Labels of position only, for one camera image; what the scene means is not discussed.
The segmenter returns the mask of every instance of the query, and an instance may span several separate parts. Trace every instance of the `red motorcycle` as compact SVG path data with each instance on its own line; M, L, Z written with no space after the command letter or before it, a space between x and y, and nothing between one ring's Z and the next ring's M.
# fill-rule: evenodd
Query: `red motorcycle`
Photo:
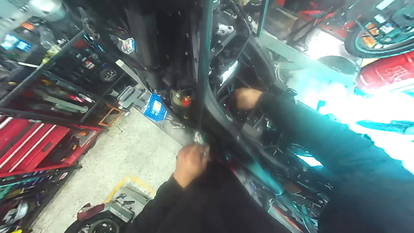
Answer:
M261 2L249 4L258 9ZM300 45L319 26L342 37L346 50L357 57L383 58L414 50L412 0L276 0L276 4L309 20L291 32L291 46Z

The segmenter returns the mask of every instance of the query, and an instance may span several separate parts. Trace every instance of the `patch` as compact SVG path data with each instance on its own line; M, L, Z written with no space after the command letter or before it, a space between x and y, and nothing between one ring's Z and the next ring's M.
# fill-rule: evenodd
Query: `patch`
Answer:
M121 41L122 41L122 46L121 46L122 52L126 54L130 54L132 51L135 50L135 41L133 38L128 38L126 40L121 40Z

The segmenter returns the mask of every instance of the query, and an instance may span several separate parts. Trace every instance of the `human arm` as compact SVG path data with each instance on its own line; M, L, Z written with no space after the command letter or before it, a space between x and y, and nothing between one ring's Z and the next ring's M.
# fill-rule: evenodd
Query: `human arm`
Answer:
M145 205L142 212L128 227L128 233L158 231L186 187L204 172L208 156L203 154L208 154L208 147L198 144L185 146L178 152L174 174L159 187L155 198Z
M375 170L398 179L402 178L401 174L412 177L400 161L390 158L372 141L304 104L296 105L284 96L251 89L236 90L236 99L239 109L256 107L268 114L296 143L338 174Z

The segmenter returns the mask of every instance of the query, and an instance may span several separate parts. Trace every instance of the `concrete floor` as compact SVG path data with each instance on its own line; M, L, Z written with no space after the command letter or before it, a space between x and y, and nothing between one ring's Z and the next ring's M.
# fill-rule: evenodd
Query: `concrete floor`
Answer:
M120 117L108 132L100 135L82 158L83 168L40 214L33 225L34 232L63 233L76 220L82 206L104 202L127 175L139 178L150 189L158 189L174 172L181 147L135 109Z

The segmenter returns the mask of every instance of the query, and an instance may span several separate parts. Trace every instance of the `pipe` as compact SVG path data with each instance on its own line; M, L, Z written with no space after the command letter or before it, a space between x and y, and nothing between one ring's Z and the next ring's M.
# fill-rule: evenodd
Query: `pipe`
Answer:
M213 1L203 1L203 11L200 25L200 52L197 77L196 112L199 114L197 129L201 129L202 116L205 108L205 97L208 86L210 68L211 26L213 16Z

